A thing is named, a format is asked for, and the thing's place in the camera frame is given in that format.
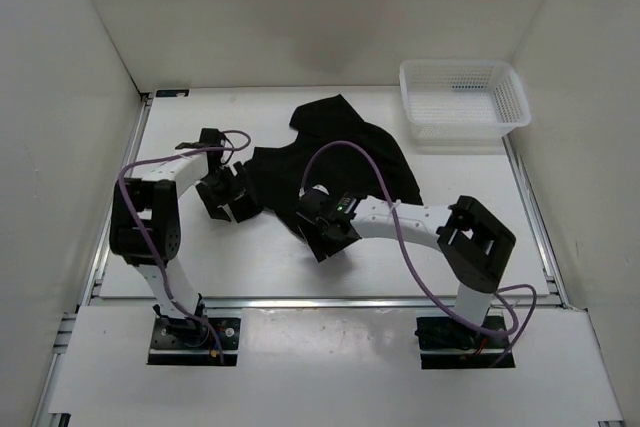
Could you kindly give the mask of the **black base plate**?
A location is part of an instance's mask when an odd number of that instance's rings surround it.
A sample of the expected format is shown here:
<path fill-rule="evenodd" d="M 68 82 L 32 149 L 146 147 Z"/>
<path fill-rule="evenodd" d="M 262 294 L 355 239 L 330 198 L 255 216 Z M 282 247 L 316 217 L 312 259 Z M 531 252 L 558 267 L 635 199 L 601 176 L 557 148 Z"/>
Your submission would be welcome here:
<path fill-rule="evenodd" d="M 235 367 L 241 335 L 240 317 L 210 317 L 220 344 L 201 324 L 157 317 L 149 342 L 151 366 Z"/>
<path fill-rule="evenodd" d="M 422 370 L 511 369 L 516 363 L 508 338 L 474 332 L 446 316 L 418 317 L 416 330 Z"/>

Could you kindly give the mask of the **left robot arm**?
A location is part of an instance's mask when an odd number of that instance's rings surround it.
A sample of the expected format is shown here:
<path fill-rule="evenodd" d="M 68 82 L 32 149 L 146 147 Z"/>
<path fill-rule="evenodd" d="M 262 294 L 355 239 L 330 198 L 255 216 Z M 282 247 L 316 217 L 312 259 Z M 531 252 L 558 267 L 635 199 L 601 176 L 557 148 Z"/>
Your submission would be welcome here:
<path fill-rule="evenodd" d="M 209 217 L 226 222 L 240 223 L 263 210 L 242 163 L 223 163 L 223 153 L 233 150 L 182 143 L 173 155 L 124 167 L 114 186 L 110 249 L 147 282 L 161 327 L 189 348 L 218 335 L 178 259 L 180 197 L 194 188 Z"/>

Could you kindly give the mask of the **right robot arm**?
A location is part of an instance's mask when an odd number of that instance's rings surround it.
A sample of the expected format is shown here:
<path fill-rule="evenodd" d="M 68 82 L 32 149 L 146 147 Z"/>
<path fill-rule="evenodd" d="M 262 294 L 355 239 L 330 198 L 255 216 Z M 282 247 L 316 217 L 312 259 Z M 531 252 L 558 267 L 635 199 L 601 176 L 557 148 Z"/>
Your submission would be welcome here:
<path fill-rule="evenodd" d="M 458 345 L 518 331 L 514 308 L 499 294 L 516 238 L 477 199 L 461 196 L 450 206 L 427 207 L 349 193 L 332 197 L 316 186 L 300 193 L 296 217 L 319 262 L 360 240 L 396 240 L 416 284 L 451 319 L 449 334 Z M 452 307 L 421 280 L 407 244 L 430 248 L 447 261 L 459 283 Z"/>

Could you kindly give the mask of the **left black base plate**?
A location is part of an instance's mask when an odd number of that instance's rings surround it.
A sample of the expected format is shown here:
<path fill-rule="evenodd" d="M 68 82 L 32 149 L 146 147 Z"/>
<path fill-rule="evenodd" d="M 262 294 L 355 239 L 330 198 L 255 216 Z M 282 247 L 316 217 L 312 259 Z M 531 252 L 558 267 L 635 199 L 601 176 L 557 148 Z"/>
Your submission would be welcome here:
<path fill-rule="evenodd" d="M 149 342 L 151 366 L 235 367 L 241 335 L 240 317 L 210 317 L 220 344 L 201 324 L 157 317 Z"/>

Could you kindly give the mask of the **black shorts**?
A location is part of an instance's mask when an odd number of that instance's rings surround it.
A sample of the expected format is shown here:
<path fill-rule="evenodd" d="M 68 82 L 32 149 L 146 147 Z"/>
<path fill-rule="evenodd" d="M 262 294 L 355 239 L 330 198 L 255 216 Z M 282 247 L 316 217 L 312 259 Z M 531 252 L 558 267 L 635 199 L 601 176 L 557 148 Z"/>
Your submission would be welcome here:
<path fill-rule="evenodd" d="M 295 215 L 298 192 L 311 157 L 332 141 L 349 141 L 364 149 L 379 168 L 394 200 L 421 205 L 418 182 L 395 138 L 365 121 L 342 95 L 297 107 L 289 121 L 297 132 L 283 147 L 256 147 L 245 163 L 256 197 L 290 232 L 300 238 Z M 378 180 L 364 156 L 347 146 L 335 146 L 314 162 L 309 185 L 322 185 L 332 195 L 346 192 L 382 198 Z"/>

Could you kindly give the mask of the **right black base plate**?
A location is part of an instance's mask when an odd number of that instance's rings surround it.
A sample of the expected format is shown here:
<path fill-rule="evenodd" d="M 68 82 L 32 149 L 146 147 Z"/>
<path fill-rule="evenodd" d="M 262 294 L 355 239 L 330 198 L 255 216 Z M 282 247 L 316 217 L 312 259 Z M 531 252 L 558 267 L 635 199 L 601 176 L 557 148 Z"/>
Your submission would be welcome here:
<path fill-rule="evenodd" d="M 416 330 L 422 370 L 511 369 L 516 363 L 508 338 L 474 332 L 446 316 L 418 317 Z"/>

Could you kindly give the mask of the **white plastic mesh basket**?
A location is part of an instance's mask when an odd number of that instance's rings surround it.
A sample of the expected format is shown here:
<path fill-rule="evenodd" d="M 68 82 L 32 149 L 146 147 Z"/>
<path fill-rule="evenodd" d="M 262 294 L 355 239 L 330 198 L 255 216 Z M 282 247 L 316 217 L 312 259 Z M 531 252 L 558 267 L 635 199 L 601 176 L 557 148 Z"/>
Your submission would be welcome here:
<path fill-rule="evenodd" d="M 399 68 L 412 137 L 428 142 L 500 139 L 531 122 L 515 69 L 497 60 L 405 60 Z"/>

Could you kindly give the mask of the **small dark label sticker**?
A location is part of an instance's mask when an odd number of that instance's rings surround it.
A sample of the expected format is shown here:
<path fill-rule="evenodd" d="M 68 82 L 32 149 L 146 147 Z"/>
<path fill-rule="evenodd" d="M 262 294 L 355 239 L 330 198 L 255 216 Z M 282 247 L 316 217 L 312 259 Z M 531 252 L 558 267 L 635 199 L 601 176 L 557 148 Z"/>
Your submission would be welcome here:
<path fill-rule="evenodd" d="M 185 98 L 190 94 L 189 89 L 159 89 L 155 92 L 156 98 Z"/>

